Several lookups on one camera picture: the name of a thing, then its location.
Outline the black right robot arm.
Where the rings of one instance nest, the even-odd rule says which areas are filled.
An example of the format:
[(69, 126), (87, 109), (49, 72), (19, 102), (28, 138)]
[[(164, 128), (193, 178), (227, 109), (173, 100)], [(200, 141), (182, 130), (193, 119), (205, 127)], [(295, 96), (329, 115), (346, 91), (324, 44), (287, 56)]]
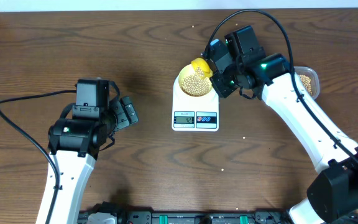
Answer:
[(252, 90), (271, 107), (307, 151), (317, 178), (307, 197), (289, 209), (292, 223), (332, 223), (358, 209), (358, 143), (344, 134), (303, 89), (281, 54), (267, 56), (251, 26), (208, 45), (211, 77), (221, 98)]

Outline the yellow measuring scoop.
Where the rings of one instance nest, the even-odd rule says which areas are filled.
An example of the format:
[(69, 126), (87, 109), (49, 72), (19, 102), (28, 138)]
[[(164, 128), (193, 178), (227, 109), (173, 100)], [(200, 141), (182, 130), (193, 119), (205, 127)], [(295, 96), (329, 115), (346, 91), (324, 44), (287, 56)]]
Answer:
[(196, 74), (198, 74), (202, 79), (210, 78), (213, 75), (208, 63), (203, 58), (196, 58), (192, 60), (191, 66)]

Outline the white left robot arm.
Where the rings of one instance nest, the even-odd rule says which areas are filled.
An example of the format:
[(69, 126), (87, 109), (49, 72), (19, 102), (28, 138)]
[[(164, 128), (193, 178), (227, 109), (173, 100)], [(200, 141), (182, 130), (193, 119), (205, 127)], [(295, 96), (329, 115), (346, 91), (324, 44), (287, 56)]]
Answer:
[(48, 149), (53, 165), (37, 216), (37, 223), (76, 223), (88, 179), (108, 139), (115, 144), (114, 135), (139, 121), (128, 96), (110, 101), (110, 108), (100, 120), (68, 119), (67, 114), (79, 107), (67, 105), (57, 122), (48, 131)]

